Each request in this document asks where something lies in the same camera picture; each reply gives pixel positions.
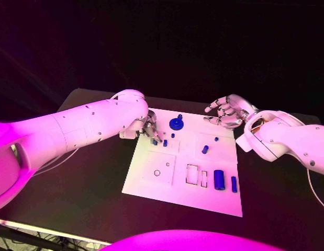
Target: table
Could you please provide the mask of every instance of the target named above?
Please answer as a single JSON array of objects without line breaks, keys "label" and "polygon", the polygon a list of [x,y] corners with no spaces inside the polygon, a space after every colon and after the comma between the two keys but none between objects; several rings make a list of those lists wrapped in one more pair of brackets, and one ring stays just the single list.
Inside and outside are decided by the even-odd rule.
[{"label": "table", "polygon": [[[77,89],[59,111],[111,96]],[[202,115],[207,106],[152,97],[146,102],[152,108]],[[315,116],[293,116],[318,123]],[[234,137],[241,131],[241,127],[234,130]],[[239,218],[121,193],[136,142],[114,136],[82,147],[58,168],[32,178],[0,209],[0,220],[106,242],[150,231],[189,229],[246,237],[288,250],[324,250],[324,208],[308,186],[305,168],[289,155],[270,163],[237,146]],[[312,181],[318,179],[324,177],[312,175]]]}]

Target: black curtain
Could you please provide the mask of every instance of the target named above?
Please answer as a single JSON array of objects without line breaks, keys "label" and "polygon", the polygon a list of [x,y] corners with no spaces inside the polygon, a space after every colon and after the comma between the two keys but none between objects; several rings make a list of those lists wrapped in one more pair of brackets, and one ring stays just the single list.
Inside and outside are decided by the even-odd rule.
[{"label": "black curtain", "polygon": [[236,93],[324,124],[324,2],[0,1],[0,120],[55,112],[75,88]]}]

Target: robotic hand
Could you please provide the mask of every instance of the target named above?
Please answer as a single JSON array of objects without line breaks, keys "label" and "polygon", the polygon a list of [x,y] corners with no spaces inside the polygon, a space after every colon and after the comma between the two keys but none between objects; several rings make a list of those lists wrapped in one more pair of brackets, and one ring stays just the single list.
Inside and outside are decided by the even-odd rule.
[{"label": "robotic hand", "polygon": [[134,139],[139,133],[162,142],[156,115],[136,90],[51,115],[0,123],[0,208],[51,159],[117,134]]},{"label": "robotic hand", "polygon": [[205,112],[214,108],[218,117],[204,117],[207,122],[231,130],[246,123],[244,134],[236,140],[246,152],[253,149],[270,162],[286,153],[308,169],[324,174],[324,126],[305,126],[283,111],[259,110],[236,94],[215,100]]}]

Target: blue object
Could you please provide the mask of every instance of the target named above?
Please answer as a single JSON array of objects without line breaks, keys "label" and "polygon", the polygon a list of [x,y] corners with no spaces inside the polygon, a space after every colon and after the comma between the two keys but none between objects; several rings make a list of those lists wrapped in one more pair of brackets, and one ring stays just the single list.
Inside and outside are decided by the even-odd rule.
[{"label": "blue object", "polygon": [[182,123],[182,114],[178,115],[178,118],[171,119],[169,121],[169,127],[178,131],[182,129],[184,123]]},{"label": "blue object", "polygon": [[231,176],[231,191],[237,192],[237,182],[236,182],[236,177]]},{"label": "blue object", "polygon": [[214,170],[213,179],[214,179],[214,189],[224,190],[224,171]]},{"label": "blue object", "polygon": [[201,153],[207,154],[207,150],[208,150],[208,146],[205,145],[204,148],[202,148],[202,150],[201,150]]}]

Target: white robotic arm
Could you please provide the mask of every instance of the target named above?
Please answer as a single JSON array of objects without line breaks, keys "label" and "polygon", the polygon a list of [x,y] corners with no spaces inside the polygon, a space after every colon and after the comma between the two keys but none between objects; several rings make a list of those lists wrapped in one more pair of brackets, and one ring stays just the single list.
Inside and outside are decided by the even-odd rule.
[{"label": "white robotic arm", "polygon": [[52,158],[117,134],[134,139],[137,133],[160,141],[156,116],[136,90],[51,115],[0,123],[0,208]]},{"label": "white robotic arm", "polygon": [[246,122],[244,134],[236,140],[246,152],[253,149],[270,162],[286,153],[308,169],[324,174],[324,126],[305,126],[283,111],[260,111],[236,94],[213,102],[205,112],[215,107],[218,117],[205,117],[205,121],[230,129]]}]

